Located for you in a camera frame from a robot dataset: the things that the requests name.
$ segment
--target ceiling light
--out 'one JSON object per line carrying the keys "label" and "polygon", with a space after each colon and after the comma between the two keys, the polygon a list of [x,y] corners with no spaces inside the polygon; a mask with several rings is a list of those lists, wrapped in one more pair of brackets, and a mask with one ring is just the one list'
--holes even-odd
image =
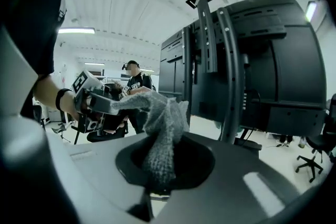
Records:
{"label": "ceiling light", "polygon": [[59,34],[94,34],[95,29],[92,27],[64,27],[58,30]]}
{"label": "ceiling light", "polygon": [[141,68],[141,70],[142,70],[142,71],[147,71],[147,72],[154,72],[154,70],[150,70],[150,69],[142,69],[142,68]]}
{"label": "ceiling light", "polygon": [[317,7],[316,2],[314,2],[314,1],[308,2],[308,7],[307,7],[307,11],[306,11],[306,18],[309,22],[311,21],[313,15],[314,15],[316,7]]}
{"label": "ceiling light", "polygon": [[85,62],[84,64],[89,66],[104,66],[104,63]]}

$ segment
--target black wristband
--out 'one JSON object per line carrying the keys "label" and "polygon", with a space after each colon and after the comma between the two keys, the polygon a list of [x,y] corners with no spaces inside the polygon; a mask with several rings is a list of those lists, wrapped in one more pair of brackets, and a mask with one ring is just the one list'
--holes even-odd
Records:
{"label": "black wristband", "polygon": [[63,95],[67,92],[67,91],[71,91],[70,89],[61,89],[58,91],[57,96],[56,96],[56,108],[59,111],[62,111],[62,109],[59,106],[59,103],[61,101],[61,98],[63,97]]}

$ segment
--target table surface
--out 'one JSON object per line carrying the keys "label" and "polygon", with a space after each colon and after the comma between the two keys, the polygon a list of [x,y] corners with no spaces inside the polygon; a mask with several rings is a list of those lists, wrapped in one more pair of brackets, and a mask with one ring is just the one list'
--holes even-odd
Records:
{"label": "table surface", "polygon": [[[215,167],[200,186],[172,191],[167,205],[153,223],[212,223],[219,219],[257,223],[264,220],[269,213],[256,196],[265,195],[248,186],[244,180],[248,174],[256,175],[283,206],[298,198],[299,193],[291,183],[248,150],[196,134],[185,135],[213,152]],[[140,203],[144,188],[128,184],[114,160],[121,149],[145,137],[146,134],[138,134],[92,144],[68,145],[66,149],[84,178],[105,199],[122,210],[129,210]]]}

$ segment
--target towel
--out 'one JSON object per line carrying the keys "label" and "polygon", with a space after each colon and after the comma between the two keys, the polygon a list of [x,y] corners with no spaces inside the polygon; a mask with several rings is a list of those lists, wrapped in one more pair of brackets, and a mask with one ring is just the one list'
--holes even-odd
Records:
{"label": "towel", "polygon": [[144,131],[155,135],[156,140],[144,159],[142,169],[150,175],[155,189],[164,189],[175,178],[174,144],[177,144],[183,132],[189,131],[186,113],[188,102],[167,98],[155,91],[137,93],[111,101],[112,115],[119,110],[139,109],[148,113]]}

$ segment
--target person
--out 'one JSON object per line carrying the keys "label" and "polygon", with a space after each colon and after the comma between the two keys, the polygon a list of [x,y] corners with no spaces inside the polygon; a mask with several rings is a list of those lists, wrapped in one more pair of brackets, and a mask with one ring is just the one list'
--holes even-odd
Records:
{"label": "person", "polygon": [[64,21],[63,0],[4,0],[2,23],[29,65],[38,74],[21,115],[33,119],[32,97],[44,105],[79,119],[74,94],[59,89],[50,74],[54,71],[53,53],[57,30]]}
{"label": "person", "polygon": [[[131,76],[127,83],[131,94],[145,92],[153,89],[151,77],[140,70],[140,66],[136,61],[129,61],[123,66],[123,69],[126,69],[126,73]],[[129,115],[129,120],[135,129],[136,134],[142,133],[143,126],[147,120],[147,113],[135,110],[132,114]]]}
{"label": "person", "polygon": [[286,147],[289,147],[289,144],[290,144],[292,141],[293,141],[293,136],[282,134],[282,135],[280,136],[280,139],[277,140],[277,143],[279,143],[279,145],[277,145],[277,147],[280,147],[280,146],[286,146]]}

